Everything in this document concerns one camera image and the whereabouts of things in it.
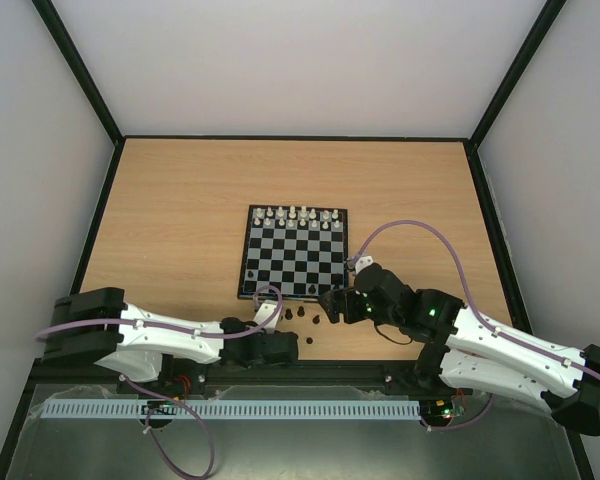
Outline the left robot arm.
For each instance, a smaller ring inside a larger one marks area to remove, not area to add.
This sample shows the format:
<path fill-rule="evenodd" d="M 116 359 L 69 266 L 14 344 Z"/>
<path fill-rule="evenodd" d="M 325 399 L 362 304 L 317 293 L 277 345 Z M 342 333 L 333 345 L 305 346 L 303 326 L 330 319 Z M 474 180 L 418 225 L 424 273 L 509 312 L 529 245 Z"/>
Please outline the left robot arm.
<path fill-rule="evenodd" d="M 298 336 L 281 332 L 281 301 L 256 301 L 254 317 L 199 322 L 151 313 L 106 287 L 58 299 L 51 325 L 35 334 L 42 361 L 54 367 L 96 365 L 134 383 L 157 381 L 168 357 L 197 365 L 287 366 L 298 360 Z"/>

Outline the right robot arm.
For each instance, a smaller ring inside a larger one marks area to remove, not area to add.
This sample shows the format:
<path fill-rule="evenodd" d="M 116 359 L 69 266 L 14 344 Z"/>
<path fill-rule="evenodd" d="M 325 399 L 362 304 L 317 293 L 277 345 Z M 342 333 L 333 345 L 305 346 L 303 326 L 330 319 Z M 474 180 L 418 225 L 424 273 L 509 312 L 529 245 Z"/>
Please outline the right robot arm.
<path fill-rule="evenodd" d="M 600 346 L 583 349 L 537 338 L 473 312 L 435 289 L 412 290 L 372 262 L 348 288 L 322 293 L 333 323 L 370 320 L 422 344 L 413 368 L 418 384 L 444 385 L 524 402 L 577 433 L 600 435 Z"/>

